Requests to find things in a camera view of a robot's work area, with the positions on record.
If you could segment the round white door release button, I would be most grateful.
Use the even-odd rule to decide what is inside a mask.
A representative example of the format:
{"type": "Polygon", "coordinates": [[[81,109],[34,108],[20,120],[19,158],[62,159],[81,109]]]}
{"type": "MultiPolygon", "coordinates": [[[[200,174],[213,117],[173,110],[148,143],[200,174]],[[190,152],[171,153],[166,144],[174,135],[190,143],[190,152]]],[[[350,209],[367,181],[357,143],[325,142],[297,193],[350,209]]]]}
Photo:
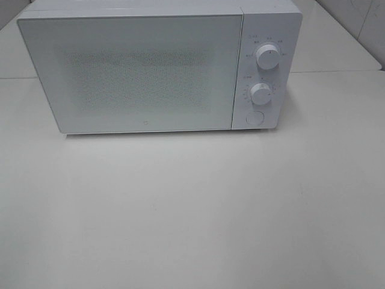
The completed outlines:
{"type": "Polygon", "coordinates": [[[253,111],[247,114],[246,122],[250,126],[260,126],[263,124],[265,115],[261,111],[253,111]]]}

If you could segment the white microwave knob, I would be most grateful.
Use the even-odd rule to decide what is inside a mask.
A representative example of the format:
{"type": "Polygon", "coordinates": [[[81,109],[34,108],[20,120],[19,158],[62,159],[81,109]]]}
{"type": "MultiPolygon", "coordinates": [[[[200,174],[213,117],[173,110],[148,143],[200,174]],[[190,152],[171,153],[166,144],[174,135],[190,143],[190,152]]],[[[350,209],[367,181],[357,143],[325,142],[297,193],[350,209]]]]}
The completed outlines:
{"type": "Polygon", "coordinates": [[[255,105],[265,105],[271,100],[272,88],[266,83],[255,84],[250,89],[250,98],[255,105]]]}
{"type": "Polygon", "coordinates": [[[279,64],[281,50],[275,43],[266,42],[256,49],[255,55],[258,67],[263,70],[270,70],[279,64]]]}

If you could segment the white microwave door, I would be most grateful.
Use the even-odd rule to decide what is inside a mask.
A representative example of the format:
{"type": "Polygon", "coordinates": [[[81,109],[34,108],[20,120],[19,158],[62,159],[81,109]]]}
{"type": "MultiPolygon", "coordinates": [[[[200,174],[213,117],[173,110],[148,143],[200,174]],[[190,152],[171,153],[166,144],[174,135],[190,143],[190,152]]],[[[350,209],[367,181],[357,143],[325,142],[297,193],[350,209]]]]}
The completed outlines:
{"type": "Polygon", "coordinates": [[[231,126],[241,15],[17,23],[63,134],[231,126]]]}

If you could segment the white microwave oven body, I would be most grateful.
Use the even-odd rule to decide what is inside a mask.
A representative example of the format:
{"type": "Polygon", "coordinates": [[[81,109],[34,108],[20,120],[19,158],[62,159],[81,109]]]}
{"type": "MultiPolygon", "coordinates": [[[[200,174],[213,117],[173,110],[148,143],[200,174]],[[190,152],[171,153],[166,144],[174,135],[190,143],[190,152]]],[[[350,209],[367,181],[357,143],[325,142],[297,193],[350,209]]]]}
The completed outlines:
{"type": "Polygon", "coordinates": [[[275,128],[303,18],[292,1],[34,1],[17,22],[19,19],[225,15],[242,16],[232,123],[228,129],[197,131],[275,128]],[[270,70],[263,70],[256,63],[256,49],[266,42],[275,43],[281,50],[279,64],[270,70]],[[272,88],[271,100],[265,105],[255,105],[250,89],[262,82],[272,88]],[[247,114],[253,111],[265,115],[260,126],[250,126],[246,122],[247,114]]]}

